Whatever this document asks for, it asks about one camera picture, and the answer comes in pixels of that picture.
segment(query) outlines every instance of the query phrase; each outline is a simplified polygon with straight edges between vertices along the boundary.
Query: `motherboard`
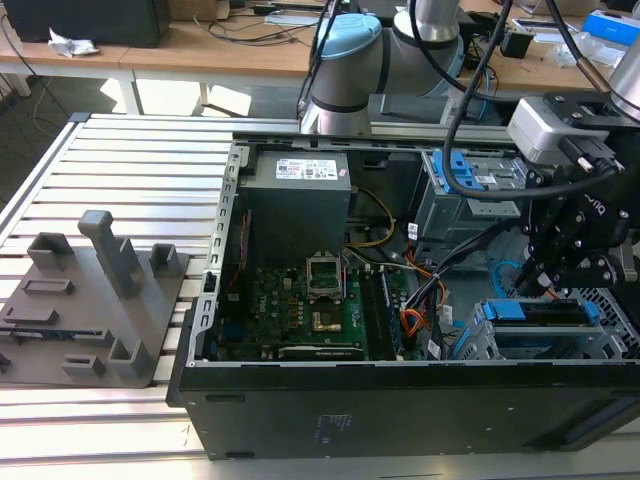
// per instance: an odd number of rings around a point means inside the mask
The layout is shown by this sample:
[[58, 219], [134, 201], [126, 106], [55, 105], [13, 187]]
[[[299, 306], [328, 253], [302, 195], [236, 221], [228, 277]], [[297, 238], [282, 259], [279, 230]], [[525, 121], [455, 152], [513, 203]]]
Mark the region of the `motherboard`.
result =
[[[339, 257], [257, 268], [248, 301], [228, 296], [220, 360], [393, 360], [402, 351], [401, 270], [342, 267]], [[244, 308], [233, 305], [244, 304]]]

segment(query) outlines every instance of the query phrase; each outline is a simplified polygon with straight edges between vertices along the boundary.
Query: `desk surface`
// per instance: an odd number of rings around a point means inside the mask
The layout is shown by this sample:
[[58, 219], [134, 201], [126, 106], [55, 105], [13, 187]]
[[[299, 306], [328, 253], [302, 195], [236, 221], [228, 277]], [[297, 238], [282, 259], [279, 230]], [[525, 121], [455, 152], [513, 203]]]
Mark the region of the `desk surface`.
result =
[[[500, 7], [491, 0], [461, 0], [460, 5], [465, 10], [493, 12], [500, 10]], [[518, 8], [514, 8], [511, 14], [512, 18], [524, 16], [527, 14]], [[260, 18], [238, 17], [225, 22], [225, 26], [238, 29], [259, 23], [260, 20]], [[249, 38], [277, 32], [279, 29], [280, 27], [275, 25], [258, 24], [242, 31], [229, 30], [228, 34]], [[313, 31], [306, 29], [293, 34], [306, 44], [310, 44]], [[22, 44], [18, 41], [17, 44], [27, 61], [35, 65], [300, 78], [306, 74], [309, 52], [309, 47], [299, 42], [256, 47], [215, 39], [192, 22], [174, 22], [157, 49], [99, 45], [101, 53], [97, 55], [68, 59], [57, 55], [45, 43]], [[532, 42], [527, 57], [522, 60], [504, 58], [499, 51], [494, 53], [490, 65], [499, 76], [500, 88], [521, 91], [590, 88], [590, 84], [576, 67], [561, 69], [548, 58], [552, 48], [552, 45]], [[20, 62], [2, 35], [0, 35], [0, 62]], [[601, 71], [605, 76], [611, 73], [611, 69], [606, 67], [602, 67]]]

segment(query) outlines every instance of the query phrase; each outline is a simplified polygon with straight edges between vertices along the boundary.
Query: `black computer case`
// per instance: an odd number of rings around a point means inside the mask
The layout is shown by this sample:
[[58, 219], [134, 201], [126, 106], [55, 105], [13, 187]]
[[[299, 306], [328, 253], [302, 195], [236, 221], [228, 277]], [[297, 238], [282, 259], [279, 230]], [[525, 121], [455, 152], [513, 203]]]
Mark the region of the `black computer case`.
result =
[[23, 42], [50, 39], [49, 28], [76, 40], [129, 47], [157, 47], [169, 28], [167, 0], [5, 0], [11, 25]]

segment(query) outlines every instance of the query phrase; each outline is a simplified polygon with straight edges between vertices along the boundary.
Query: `light blue robot joint cap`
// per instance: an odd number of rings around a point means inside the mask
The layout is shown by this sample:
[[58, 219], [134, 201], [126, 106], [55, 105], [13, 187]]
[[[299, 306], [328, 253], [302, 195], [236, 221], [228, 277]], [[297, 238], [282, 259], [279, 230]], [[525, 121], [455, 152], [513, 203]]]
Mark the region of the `light blue robot joint cap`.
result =
[[[320, 25], [318, 38], [324, 37], [328, 19]], [[359, 52], [373, 43], [382, 33], [382, 25], [377, 17], [362, 13], [338, 15], [331, 26], [329, 36], [322, 49], [322, 60], [335, 60]]]

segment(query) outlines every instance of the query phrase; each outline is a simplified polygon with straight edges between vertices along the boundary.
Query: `blue cable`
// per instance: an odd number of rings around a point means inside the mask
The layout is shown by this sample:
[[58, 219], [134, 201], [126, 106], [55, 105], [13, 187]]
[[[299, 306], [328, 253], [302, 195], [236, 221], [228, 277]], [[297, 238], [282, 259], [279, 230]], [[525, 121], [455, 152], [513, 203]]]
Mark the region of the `blue cable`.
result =
[[500, 270], [502, 267], [513, 267], [520, 270], [521, 266], [516, 262], [512, 262], [510, 260], [504, 260], [502, 262], [498, 262], [495, 267], [493, 267], [493, 272], [491, 272], [491, 283], [493, 284], [493, 290], [496, 292], [498, 298], [507, 298], [507, 294], [504, 289], [500, 286]]
[[[487, 95], [491, 93], [491, 77], [489, 76], [489, 70], [487, 68], [484, 69], [484, 75], [487, 79]], [[485, 100], [482, 104], [482, 110], [480, 111], [480, 116], [478, 117], [478, 122], [482, 120], [484, 117], [484, 113], [487, 111], [487, 101]]]

